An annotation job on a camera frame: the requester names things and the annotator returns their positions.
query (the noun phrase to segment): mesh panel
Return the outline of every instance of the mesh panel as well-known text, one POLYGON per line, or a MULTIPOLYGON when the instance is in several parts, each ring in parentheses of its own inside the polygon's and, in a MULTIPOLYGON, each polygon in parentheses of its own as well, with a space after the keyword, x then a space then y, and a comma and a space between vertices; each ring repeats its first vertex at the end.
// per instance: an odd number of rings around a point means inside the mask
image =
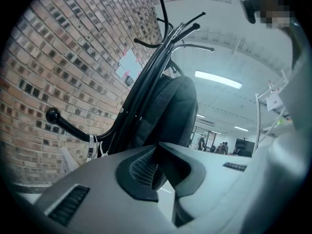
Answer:
POLYGON ((137 182, 149 188, 152 187, 153 177, 158 167, 158 164, 153 163, 153 154, 154 151, 150 151, 130 166, 131 176, 137 182))

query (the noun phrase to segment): white wall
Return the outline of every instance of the white wall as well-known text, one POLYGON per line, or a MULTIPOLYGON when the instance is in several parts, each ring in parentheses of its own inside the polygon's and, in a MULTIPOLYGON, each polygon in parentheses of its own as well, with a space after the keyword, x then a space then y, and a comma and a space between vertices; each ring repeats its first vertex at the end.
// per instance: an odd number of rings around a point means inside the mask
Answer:
MULTIPOLYGON (((255 142, 256 140, 256 134, 249 134, 246 133, 244 134, 238 134, 236 136, 234 135, 219 135, 217 134, 214 140, 214 145, 216 147, 218 147, 218 145, 222 142, 227 142, 228 143, 228 147, 229 147, 229 153, 233 153, 234 152, 234 147, 236 144, 236 139, 243 139, 243 138, 247 138, 246 141, 250 141, 250 142, 255 142)), ((259 146, 266 146, 266 145, 270 145, 273 142, 274 138, 267 136, 263 142, 261 142, 259 144, 259 146)))

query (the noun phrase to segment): fluorescent light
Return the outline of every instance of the fluorescent light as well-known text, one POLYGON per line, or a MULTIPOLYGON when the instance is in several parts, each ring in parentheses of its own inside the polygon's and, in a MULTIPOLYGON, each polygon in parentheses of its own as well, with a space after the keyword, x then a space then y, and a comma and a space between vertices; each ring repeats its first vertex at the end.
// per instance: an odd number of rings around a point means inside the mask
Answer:
POLYGON ((244 128, 241 128, 241 127, 235 127, 235 128, 240 129, 240 130, 243 130, 243 131, 246 131, 246 132, 248 132, 248 131, 249 131, 249 130, 244 129, 244 128))
POLYGON ((201 71, 196 71, 195 72, 195 76, 199 77, 199 78, 204 78, 204 79, 207 79, 207 80, 213 80, 213 81, 216 81, 216 82, 220 82, 220 83, 223 83, 225 85, 229 85, 229 86, 237 88, 237 89, 240 89, 243 86, 243 84, 241 84, 239 82, 236 82, 236 81, 233 81, 233 80, 230 80, 230 79, 226 79, 226 78, 221 77, 221 76, 215 76, 215 75, 212 75, 212 74, 201 72, 201 71))

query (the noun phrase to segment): black vent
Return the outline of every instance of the black vent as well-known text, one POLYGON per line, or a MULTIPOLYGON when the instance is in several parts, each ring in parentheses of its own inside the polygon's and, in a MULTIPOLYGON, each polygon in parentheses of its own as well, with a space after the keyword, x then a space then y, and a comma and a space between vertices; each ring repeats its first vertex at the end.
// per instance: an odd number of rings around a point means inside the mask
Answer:
POLYGON ((247 166, 237 165, 237 164, 228 163, 228 162, 226 162, 223 166, 225 166, 227 168, 234 169, 234 170, 242 171, 242 172, 245 171, 245 169, 247 167, 247 166))
POLYGON ((152 187, 154 174, 158 167, 157 164, 153 163, 153 153, 154 151, 149 152, 130 166, 131 177, 149 188, 152 187))
POLYGON ((75 214, 79 205, 86 197, 90 188, 78 185, 61 201, 58 206, 48 215, 49 218, 57 223, 67 226, 72 216, 75 214))

